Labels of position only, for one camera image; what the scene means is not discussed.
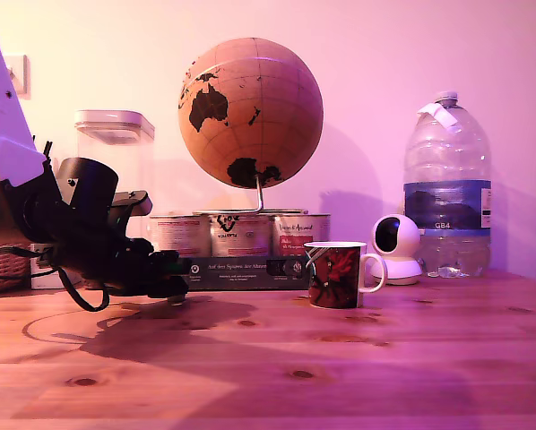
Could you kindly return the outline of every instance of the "globe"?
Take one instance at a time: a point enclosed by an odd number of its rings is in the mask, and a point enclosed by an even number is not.
[[[235,39],[200,56],[178,101],[188,151],[225,184],[273,186],[302,169],[324,122],[316,79],[292,51],[265,39]]]

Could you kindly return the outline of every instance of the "security camera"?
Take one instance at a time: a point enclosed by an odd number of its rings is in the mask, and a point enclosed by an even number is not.
[[[385,260],[388,284],[415,284],[421,268],[413,255],[419,248],[419,229],[411,219],[400,214],[380,218],[372,228],[372,246]],[[380,279],[381,268],[374,264],[371,273]]]

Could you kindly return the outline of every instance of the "tin can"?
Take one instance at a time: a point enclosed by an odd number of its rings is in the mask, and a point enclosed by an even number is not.
[[[149,234],[155,251],[175,250],[181,257],[210,257],[210,220],[203,215],[152,216]]]
[[[211,215],[213,257],[270,255],[272,222],[266,215]]]
[[[277,214],[272,220],[274,255],[304,255],[304,244],[330,240],[329,214]]]

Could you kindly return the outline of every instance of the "bottle cap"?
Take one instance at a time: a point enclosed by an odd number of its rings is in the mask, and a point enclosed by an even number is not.
[[[435,102],[439,102],[442,100],[455,100],[457,101],[457,91],[441,91],[438,92],[436,95]]]

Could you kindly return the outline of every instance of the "blue label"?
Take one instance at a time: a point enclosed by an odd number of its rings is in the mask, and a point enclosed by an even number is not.
[[[490,181],[416,182],[403,190],[405,215],[426,235],[489,235]]]

